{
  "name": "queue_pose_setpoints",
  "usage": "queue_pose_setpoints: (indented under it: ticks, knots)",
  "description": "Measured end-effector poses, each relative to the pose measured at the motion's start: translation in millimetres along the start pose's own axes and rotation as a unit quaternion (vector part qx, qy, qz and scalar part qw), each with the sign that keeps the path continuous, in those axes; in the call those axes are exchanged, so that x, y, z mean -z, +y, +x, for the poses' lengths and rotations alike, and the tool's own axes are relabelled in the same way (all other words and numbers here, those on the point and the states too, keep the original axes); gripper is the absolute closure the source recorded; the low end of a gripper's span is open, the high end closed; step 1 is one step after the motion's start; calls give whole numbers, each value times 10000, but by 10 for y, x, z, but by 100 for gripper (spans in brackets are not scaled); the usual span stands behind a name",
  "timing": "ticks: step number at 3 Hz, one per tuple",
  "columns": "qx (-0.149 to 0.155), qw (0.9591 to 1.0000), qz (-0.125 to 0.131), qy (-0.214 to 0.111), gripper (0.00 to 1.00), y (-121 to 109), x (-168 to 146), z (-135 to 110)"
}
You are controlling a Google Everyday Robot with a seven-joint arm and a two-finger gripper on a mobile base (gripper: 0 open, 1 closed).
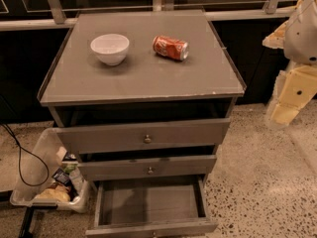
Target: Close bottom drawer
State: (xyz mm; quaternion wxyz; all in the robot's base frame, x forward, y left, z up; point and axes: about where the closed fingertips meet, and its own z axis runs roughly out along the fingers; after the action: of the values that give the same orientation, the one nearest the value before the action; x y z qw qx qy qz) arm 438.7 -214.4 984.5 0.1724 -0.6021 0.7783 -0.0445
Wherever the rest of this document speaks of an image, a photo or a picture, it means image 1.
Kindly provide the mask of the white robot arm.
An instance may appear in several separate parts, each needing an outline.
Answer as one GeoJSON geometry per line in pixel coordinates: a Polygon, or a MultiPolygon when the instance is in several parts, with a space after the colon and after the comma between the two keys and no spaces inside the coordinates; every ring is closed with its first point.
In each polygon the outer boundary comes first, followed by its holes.
{"type": "Polygon", "coordinates": [[[289,59],[275,80],[266,112],[271,126],[288,126],[317,94],[317,0],[299,0],[294,12],[263,45],[289,59]]]}

